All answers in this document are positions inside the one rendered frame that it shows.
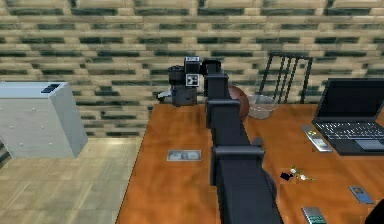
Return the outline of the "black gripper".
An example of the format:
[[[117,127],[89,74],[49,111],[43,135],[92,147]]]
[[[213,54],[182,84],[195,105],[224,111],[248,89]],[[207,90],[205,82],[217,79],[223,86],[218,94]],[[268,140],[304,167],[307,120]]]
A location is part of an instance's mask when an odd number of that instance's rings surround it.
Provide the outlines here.
[[[169,84],[171,91],[163,91],[157,94],[159,102],[171,102],[176,107],[192,106],[197,103],[197,88],[186,85],[186,73],[180,65],[168,68]]]

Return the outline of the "american one dollar bill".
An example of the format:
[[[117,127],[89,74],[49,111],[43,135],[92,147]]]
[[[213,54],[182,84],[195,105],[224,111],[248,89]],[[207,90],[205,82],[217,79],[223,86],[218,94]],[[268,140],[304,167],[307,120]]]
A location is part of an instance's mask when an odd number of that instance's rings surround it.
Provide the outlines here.
[[[168,161],[200,161],[200,150],[169,150],[167,153]]]

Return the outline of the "brown ball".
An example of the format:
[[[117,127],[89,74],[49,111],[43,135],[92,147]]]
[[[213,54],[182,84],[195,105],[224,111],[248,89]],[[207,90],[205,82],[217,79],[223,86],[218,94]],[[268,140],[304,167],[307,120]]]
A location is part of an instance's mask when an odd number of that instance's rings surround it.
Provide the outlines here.
[[[249,100],[248,96],[238,87],[229,85],[229,94],[232,99],[240,101],[240,112],[239,116],[242,121],[246,119],[249,113]]]

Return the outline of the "orange wooden table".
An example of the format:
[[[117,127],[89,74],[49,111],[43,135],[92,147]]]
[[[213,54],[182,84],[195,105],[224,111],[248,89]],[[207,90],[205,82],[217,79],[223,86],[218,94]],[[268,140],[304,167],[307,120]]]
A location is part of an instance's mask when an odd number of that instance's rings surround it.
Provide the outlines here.
[[[284,224],[305,224],[304,206],[318,207],[328,224],[363,224],[372,208],[349,186],[384,199],[384,156],[317,152],[301,129],[315,111],[311,104],[282,104],[266,119],[244,122],[249,138],[263,140],[263,166],[277,185]],[[209,184],[211,145],[204,106],[154,106],[116,224],[220,224]],[[201,160],[168,161],[169,150],[200,150]],[[314,181],[281,179],[292,166]]]

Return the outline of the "clear glass bowl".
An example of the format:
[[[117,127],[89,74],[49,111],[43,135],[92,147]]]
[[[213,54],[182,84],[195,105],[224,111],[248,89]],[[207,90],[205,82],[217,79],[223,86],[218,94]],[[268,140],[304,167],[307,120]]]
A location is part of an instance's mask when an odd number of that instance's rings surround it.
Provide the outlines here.
[[[255,119],[266,119],[277,108],[277,102],[265,95],[250,95],[249,100],[249,113],[248,115]]]

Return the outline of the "black flat device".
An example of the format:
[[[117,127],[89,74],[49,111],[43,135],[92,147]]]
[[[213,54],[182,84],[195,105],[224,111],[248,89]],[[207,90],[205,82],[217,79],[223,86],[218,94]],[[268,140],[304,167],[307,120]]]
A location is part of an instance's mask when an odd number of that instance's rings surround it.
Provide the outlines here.
[[[50,84],[49,86],[47,86],[46,88],[44,88],[41,93],[42,94],[48,94],[48,93],[51,93],[52,91],[54,91],[55,89],[57,89],[58,87],[60,86],[60,84]]]

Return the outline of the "black slatted chair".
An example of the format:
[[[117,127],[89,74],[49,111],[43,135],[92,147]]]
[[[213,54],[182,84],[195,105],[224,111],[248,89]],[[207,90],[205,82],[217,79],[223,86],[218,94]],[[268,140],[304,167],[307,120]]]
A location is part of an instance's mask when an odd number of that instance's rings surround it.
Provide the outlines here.
[[[267,83],[268,75],[271,71],[272,61],[275,57],[280,58],[280,67],[278,69],[277,79],[275,83],[275,88],[273,92],[273,100],[276,100],[278,103],[287,103],[290,90],[293,85],[295,78],[296,70],[299,66],[299,61],[303,60],[307,62],[306,70],[304,72],[304,80],[302,88],[300,91],[300,100],[299,103],[303,104],[305,102],[309,76],[312,69],[313,58],[295,53],[284,53],[284,52],[270,52],[268,55],[268,60],[266,67],[264,69],[262,80],[259,85],[259,90],[257,93],[261,95],[264,91],[265,85]]]

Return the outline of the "white chest of drawers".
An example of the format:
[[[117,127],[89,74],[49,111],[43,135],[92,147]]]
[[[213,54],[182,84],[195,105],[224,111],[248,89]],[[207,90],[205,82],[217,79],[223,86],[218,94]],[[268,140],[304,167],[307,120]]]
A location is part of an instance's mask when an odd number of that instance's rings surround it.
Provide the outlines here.
[[[88,137],[70,85],[0,82],[0,142],[13,158],[77,157]]]

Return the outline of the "small white flower sprig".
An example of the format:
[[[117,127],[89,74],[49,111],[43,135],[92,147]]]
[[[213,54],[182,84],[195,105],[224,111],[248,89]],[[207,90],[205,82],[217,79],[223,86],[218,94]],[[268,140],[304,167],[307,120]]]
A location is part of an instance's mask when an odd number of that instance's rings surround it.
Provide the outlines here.
[[[282,172],[280,178],[286,181],[289,181],[292,178],[297,178],[302,181],[314,181],[314,178],[303,174],[296,166],[292,166],[288,172]]]

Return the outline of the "black laptop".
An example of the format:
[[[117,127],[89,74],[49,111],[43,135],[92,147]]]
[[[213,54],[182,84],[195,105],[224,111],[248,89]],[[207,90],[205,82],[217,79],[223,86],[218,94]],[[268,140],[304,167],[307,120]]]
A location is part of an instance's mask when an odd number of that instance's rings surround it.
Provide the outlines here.
[[[384,156],[384,78],[329,78],[312,124],[340,156]]]

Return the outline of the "grey keypad remote control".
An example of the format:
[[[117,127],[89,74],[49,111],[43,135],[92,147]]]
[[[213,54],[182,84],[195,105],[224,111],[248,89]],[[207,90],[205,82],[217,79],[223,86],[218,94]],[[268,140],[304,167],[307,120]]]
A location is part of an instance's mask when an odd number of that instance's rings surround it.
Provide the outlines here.
[[[307,224],[327,224],[318,207],[302,207],[301,211]]]

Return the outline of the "blue phone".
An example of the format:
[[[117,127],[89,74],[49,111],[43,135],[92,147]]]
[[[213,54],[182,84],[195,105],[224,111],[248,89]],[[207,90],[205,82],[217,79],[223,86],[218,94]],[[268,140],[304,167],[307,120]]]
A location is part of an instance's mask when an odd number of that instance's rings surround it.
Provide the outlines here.
[[[372,204],[373,201],[369,197],[369,195],[366,193],[366,191],[359,186],[349,186],[349,190],[354,195],[354,197],[357,199],[359,203],[364,204]]]

